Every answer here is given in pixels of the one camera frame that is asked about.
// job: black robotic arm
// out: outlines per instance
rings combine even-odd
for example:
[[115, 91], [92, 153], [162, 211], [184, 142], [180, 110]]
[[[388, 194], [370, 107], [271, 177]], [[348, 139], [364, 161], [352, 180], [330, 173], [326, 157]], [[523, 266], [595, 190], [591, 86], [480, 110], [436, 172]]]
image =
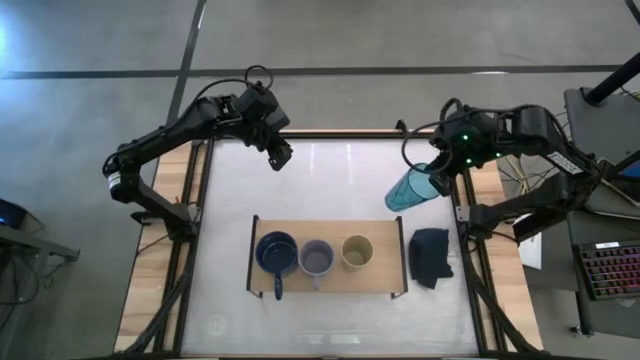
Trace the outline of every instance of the black robotic arm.
[[196, 97], [175, 121], [120, 145], [102, 168], [111, 197], [125, 204], [135, 202], [162, 218], [172, 240], [189, 240], [195, 236], [195, 225], [185, 204], [169, 202], [142, 181], [142, 165], [188, 141], [222, 137], [266, 150], [275, 171], [291, 158], [291, 147], [278, 134], [290, 121], [268, 87], [240, 79], [216, 83], [221, 82], [241, 82], [247, 88], [240, 97]]
[[[447, 115], [451, 108], [455, 110]], [[471, 237], [491, 237], [495, 227], [507, 218], [531, 214], [514, 225], [516, 239], [529, 238], [564, 220], [566, 214], [580, 208], [600, 181], [601, 170], [593, 155], [576, 148], [566, 137], [558, 120], [538, 105], [521, 105], [511, 109], [480, 109], [449, 100], [440, 113], [430, 143], [440, 150], [426, 170], [415, 167], [404, 154], [407, 164], [416, 171], [430, 174], [429, 181], [447, 196], [455, 177], [471, 167], [514, 155], [541, 156], [561, 171], [530, 193], [496, 205], [473, 205], [458, 209], [458, 219], [468, 222]]]

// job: rgb keyboard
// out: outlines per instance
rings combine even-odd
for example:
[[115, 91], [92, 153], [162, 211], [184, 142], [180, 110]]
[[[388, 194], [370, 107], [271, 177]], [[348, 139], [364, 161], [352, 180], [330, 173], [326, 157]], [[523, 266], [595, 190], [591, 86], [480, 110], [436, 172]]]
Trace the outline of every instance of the rgb keyboard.
[[580, 245], [577, 255], [591, 299], [640, 296], [640, 240]]

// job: gray floor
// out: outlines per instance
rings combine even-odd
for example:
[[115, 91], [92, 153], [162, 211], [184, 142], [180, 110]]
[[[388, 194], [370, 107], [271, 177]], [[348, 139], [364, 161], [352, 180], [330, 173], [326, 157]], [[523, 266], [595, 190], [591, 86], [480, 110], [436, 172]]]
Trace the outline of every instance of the gray floor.
[[[178, 70], [196, 3], [0, 0], [0, 73]], [[638, 31], [621, 0], [209, 0], [192, 68], [606, 65], [640, 49]], [[293, 128], [389, 128], [400, 118], [412, 127], [433, 121], [451, 96], [487, 107], [538, 103], [560, 113], [564, 89], [605, 76], [299, 76], [278, 78], [273, 89]], [[184, 98], [204, 83], [190, 79]], [[135, 207], [109, 198], [99, 169], [118, 144], [166, 120], [175, 84], [0, 81], [0, 198], [43, 220], [42, 237], [82, 249], [79, 262], [30, 305], [12, 359], [111, 351], [140, 228], [128, 218]], [[535, 159], [524, 165], [546, 168]], [[152, 173], [153, 164], [145, 169], [149, 181]], [[637, 340], [568, 334], [577, 316], [571, 294], [530, 290], [547, 350], [637, 357]]]

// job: dark blue mug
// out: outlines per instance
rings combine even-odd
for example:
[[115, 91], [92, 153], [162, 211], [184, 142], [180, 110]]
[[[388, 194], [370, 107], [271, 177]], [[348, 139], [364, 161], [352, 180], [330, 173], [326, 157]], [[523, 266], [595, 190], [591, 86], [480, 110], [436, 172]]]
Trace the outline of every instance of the dark blue mug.
[[282, 276], [298, 266], [298, 246], [291, 235], [282, 231], [274, 231], [263, 236], [256, 247], [258, 265], [275, 276], [274, 292], [276, 300], [282, 299], [284, 290]]

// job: dark towel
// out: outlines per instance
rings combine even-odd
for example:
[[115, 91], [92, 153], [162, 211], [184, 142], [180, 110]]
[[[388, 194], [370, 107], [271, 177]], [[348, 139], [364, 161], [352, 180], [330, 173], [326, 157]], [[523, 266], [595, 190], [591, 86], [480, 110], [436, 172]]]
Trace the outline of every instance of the dark towel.
[[447, 264], [449, 230], [417, 230], [409, 243], [409, 269], [411, 278], [422, 286], [435, 289], [438, 278], [453, 277]]

